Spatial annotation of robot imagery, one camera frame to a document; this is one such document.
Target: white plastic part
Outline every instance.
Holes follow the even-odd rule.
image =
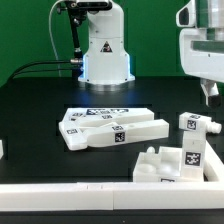
[[[130,74],[130,57],[124,49],[124,13],[112,2],[112,9],[88,13],[89,49],[84,55],[80,82],[92,85],[120,85],[135,80]]]
[[[188,75],[224,82],[224,54],[195,51],[192,41],[207,40],[206,29],[183,29],[180,33],[180,56]]]
[[[142,110],[126,113],[105,113],[101,115],[85,116],[76,119],[75,125],[82,131],[89,127],[100,127],[102,125],[116,122],[117,124],[129,124],[154,119],[154,113],[150,110]]]
[[[79,3],[105,3],[105,4],[109,4],[109,0],[77,0],[76,1],[77,4]]]
[[[110,115],[124,113],[150,113],[151,117],[153,117],[152,120],[154,119],[154,113],[147,108],[68,108],[63,118],[63,121],[74,121],[79,117],[91,117],[94,115]]]
[[[3,144],[2,144],[2,140],[0,140],[0,159],[2,158],[3,155],[4,155]]]
[[[219,95],[218,86],[215,81],[201,79],[201,88],[205,94],[206,105],[209,106],[209,97]]]
[[[88,129],[83,132],[91,147],[106,147],[159,138],[167,138],[169,124],[164,120],[144,121],[119,126]]]
[[[74,151],[87,148],[86,138],[80,129],[74,125],[73,121],[60,122],[59,130],[70,150]]]
[[[204,133],[212,132],[219,134],[221,132],[222,125],[212,122],[211,117],[186,112],[180,115],[179,128],[188,131]]]
[[[134,182],[203,181],[206,138],[203,132],[184,132],[183,148],[160,147],[159,153],[150,147],[140,153],[134,172]]]
[[[204,174],[209,181],[224,182],[224,165],[208,142],[206,142]]]
[[[195,181],[203,180],[205,147],[205,132],[184,132],[180,169],[182,177]]]
[[[59,123],[59,130],[68,148],[75,151],[85,149],[88,146],[86,135],[83,134],[85,130],[92,128],[112,129],[112,126],[118,127],[120,124],[153,119],[154,113],[147,108],[69,108],[63,121]]]
[[[224,165],[209,143],[204,170],[208,182],[4,184],[0,211],[223,209]]]
[[[187,25],[180,24],[180,13],[184,9],[188,10],[189,14],[189,23]],[[196,25],[196,6],[195,6],[195,0],[191,0],[186,6],[184,6],[181,10],[177,12],[176,15],[176,23],[179,27],[193,27]]]

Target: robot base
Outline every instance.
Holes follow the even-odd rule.
[[[88,82],[79,81],[79,86],[81,88],[99,91],[99,92],[114,92],[120,91],[124,89],[133,88],[135,85],[135,80],[127,81],[121,84],[112,84],[112,85],[100,85],[100,84],[92,84]]]

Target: printed label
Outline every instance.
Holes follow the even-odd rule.
[[[193,118],[193,119],[199,119],[201,116],[200,115],[197,115],[197,114],[193,114],[190,116],[190,118]]]
[[[104,115],[104,116],[102,116],[102,118],[103,119],[111,119],[111,118],[113,118],[111,115]]]
[[[115,143],[125,142],[125,132],[115,133]]]
[[[187,121],[187,128],[191,130],[196,130],[197,129],[197,122],[193,120],[188,120]]]
[[[200,166],[201,153],[186,152],[185,165]]]
[[[114,126],[112,127],[114,129],[114,131],[121,131],[124,130],[124,128],[122,126]]]
[[[106,109],[88,109],[86,114],[87,115],[110,114],[110,111]]]
[[[81,117],[83,113],[74,113],[72,114],[72,117]]]
[[[68,133],[69,135],[73,135],[73,134],[78,133],[78,131],[77,131],[76,129],[72,129],[72,130],[67,130],[67,133]]]
[[[112,49],[111,49],[110,44],[108,43],[108,41],[106,41],[106,43],[104,44],[104,46],[103,46],[103,48],[101,49],[100,52],[112,53]]]
[[[129,109],[111,109],[112,113],[125,113],[129,112]]]
[[[175,182],[175,180],[167,179],[167,178],[161,178],[161,182]]]

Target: white structure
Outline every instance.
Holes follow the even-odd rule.
[[[206,104],[221,103],[217,82],[224,82],[223,0],[190,0],[176,15],[180,33],[180,56],[184,72],[201,78]]]
[[[0,185],[0,211],[224,208],[224,165],[206,143],[208,182]]]
[[[2,158],[3,155],[4,155],[3,144],[2,144],[2,140],[0,140],[0,159]]]
[[[70,150],[167,138],[169,124],[146,108],[68,109],[59,123]]]
[[[210,117],[183,113],[179,127],[184,130],[182,148],[160,147],[159,153],[150,147],[140,153],[134,172],[134,182],[203,181],[206,132],[220,133],[221,124]]]
[[[88,13],[89,49],[83,58],[84,73],[79,77],[81,83],[97,90],[116,90],[135,80],[124,49],[124,12],[112,0],[108,2],[112,9]]]

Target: white block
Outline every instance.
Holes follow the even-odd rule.
[[[224,182],[224,165],[208,142],[206,142],[204,173],[209,181]]]
[[[161,164],[161,155],[156,153],[144,153],[144,161],[141,161],[141,163],[151,164],[158,168]]]
[[[161,155],[162,161],[179,163],[181,161],[182,149],[161,146],[159,148],[159,154]]]
[[[167,138],[169,124],[164,120],[144,121],[113,127],[85,130],[84,137],[92,147],[106,147],[159,138]]]
[[[80,127],[82,131],[84,131],[89,127],[100,127],[111,122],[116,122],[118,124],[128,124],[142,121],[150,121],[153,119],[154,113],[150,110],[144,109],[139,110],[137,112],[110,113],[80,117],[75,121],[75,124],[76,126]]]
[[[113,184],[79,183],[77,210],[113,210]]]
[[[224,185],[200,182],[117,183],[114,209],[224,208]]]
[[[139,164],[133,172],[133,182],[159,182],[159,176],[155,172],[155,166],[150,164]]]
[[[194,132],[220,133],[222,125],[211,120],[211,117],[186,112],[180,115],[179,128]]]
[[[181,167],[181,177],[192,181],[203,179],[203,168]]]
[[[0,159],[2,158],[3,155],[4,155],[4,152],[3,152],[3,143],[2,143],[2,140],[0,140]]]
[[[94,115],[139,113],[148,111],[147,108],[68,108],[63,121],[69,121],[72,118],[80,116],[91,117]]]
[[[173,179],[180,176],[180,162],[161,161],[157,174],[161,178]]]
[[[204,152],[206,145],[205,132],[185,131],[183,137],[183,150],[191,152]]]
[[[147,149],[147,152],[149,152],[149,153],[155,153],[156,150],[155,150],[154,147],[150,146],[150,147]]]
[[[204,182],[204,176],[202,175],[197,178],[186,178],[186,177],[180,176],[177,179],[177,182]]]
[[[87,148],[86,138],[80,129],[75,126],[74,121],[59,123],[59,130],[70,150],[81,150]]]
[[[74,184],[0,185],[0,211],[76,210]]]

